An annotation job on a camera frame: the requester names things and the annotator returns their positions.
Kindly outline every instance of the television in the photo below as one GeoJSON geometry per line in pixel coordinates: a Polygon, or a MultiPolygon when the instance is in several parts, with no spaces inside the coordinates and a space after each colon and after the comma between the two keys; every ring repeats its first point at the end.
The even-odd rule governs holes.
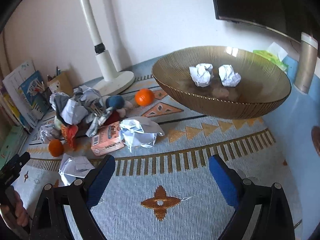
{"type": "Polygon", "coordinates": [[[320,0],[213,0],[220,20],[267,28],[297,42],[301,32],[320,42],[320,0]]]}

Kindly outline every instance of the orange fruit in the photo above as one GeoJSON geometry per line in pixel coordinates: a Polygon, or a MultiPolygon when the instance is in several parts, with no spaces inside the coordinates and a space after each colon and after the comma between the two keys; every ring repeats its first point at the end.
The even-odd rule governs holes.
{"type": "Polygon", "coordinates": [[[54,139],[49,143],[48,150],[53,157],[59,157],[64,152],[63,145],[58,139],[54,139]]]}
{"type": "Polygon", "coordinates": [[[136,93],[134,99],[139,106],[147,106],[155,100],[155,95],[150,89],[143,88],[136,93]]]}

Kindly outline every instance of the lamp base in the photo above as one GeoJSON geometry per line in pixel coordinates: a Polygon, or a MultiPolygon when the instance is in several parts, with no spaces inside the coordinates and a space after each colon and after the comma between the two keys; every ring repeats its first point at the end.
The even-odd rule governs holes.
{"type": "Polygon", "coordinates": [[[93,88],[98,90],[102,96],[113,96],[131,86],[134,81],[134,74],[131,71],[119,72],[119,76],[106,82],[99,81],[93,88]]]}

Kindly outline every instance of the pink box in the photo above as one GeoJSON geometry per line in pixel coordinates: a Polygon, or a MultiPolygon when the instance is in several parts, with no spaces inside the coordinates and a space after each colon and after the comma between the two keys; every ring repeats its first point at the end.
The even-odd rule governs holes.
{"type": "Polygon", "coordinates": [[[124,147],[119,139],[119,123],[118,121],[101,127],[97,135],[92,137],[91,150],[94,155],[104,155],[124,147]]]}

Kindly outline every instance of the desk lamp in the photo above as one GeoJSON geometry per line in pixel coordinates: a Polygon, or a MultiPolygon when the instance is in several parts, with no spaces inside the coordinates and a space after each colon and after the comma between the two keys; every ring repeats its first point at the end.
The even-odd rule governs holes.
{"type": "Polygon", "coordinates": [[[93,88],[100,91],[101,95],[116,95],[127,89],[134,80],[131,71],[117,72],[108,50],[106,50],[97,24],[94,20],[92,8],[89,0],[80,0],[85,21],[94,44],[96,59],[103,75],[103,80],[98,82],[93,88]]]}

